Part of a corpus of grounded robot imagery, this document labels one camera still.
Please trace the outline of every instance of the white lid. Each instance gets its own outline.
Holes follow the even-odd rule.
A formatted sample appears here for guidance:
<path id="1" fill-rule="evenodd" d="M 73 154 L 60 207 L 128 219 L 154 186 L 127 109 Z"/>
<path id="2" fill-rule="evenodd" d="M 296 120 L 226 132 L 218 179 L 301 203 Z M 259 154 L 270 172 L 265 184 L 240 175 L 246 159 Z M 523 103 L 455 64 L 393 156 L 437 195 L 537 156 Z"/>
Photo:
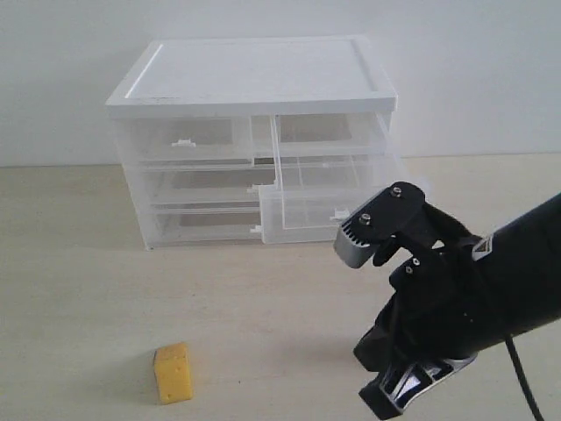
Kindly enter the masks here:
<path id="1" fill-rule="evenodd" d="M 114 118 L 393 111 L 362 36 L 153 42 L 115 89 Z"/>

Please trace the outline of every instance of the white wall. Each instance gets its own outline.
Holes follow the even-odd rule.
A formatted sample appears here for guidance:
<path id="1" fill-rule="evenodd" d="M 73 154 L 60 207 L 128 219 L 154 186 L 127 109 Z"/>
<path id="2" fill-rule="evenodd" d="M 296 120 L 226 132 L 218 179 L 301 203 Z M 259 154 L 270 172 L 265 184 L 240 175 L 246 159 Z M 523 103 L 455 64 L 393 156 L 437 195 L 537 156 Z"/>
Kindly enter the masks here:
<path id="1" fill-rule="evenodd" d="M 369 32 L 405 154 L 561 151 L 557 0 L 3 0 L 0 165 L 116 162 L 103 103 L 154 38 Z"/>

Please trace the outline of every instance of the yellow cheese block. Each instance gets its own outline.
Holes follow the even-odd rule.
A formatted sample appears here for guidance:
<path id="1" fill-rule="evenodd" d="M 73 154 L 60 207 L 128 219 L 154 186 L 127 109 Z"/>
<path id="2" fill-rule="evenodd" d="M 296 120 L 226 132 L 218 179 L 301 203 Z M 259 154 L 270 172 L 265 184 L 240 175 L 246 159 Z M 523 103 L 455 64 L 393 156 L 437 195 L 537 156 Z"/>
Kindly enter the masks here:
<path id="1" fill-rule="evenodd" d="M 158 381 L 160 402 L 173 403 L 193 397 L 185 343 L 159 348 L 154 357 L 154 373 Z"/>

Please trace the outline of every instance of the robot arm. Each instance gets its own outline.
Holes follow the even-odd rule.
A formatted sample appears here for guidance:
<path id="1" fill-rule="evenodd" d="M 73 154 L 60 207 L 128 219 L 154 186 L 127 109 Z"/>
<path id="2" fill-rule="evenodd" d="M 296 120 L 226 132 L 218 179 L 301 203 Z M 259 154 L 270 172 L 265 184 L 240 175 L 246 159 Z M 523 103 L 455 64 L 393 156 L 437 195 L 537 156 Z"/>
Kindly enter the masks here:
<path id="1" fill-rule="evenodd" d="M 561 317 L 561 194 L 482 239 L 397 182 L 341 224 L 334 248 L 351 268 L 412 254 L 354 350 L 379 372 L 359 393 L 379 419 L 401 415 L 478 351 L 502 341 L 511 351 L 513 336 Z"/>

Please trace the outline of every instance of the beige table surface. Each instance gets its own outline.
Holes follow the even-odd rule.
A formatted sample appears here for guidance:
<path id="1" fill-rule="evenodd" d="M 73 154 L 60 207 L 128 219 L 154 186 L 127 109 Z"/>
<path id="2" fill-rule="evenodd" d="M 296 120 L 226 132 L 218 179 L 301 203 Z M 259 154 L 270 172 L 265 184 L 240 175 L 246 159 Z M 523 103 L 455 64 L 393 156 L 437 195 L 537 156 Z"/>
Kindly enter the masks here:
<path id="1" fill-rule="evenodd" d="M 407 163 L 479 233 L 561 190 L 561 155 Z M 2 169 L 0 421 L 374 419 L 352 348 L 390 270 L 349 269 L 328 243 L 146 252 L 119 167 Z M 195 398 L 159 406 L 153 350 L 180 340 Z M 560 419 L 561 322 L 517 344 L 544 415 Z M 496 346 L 402 419 L 530 415 Z"/>

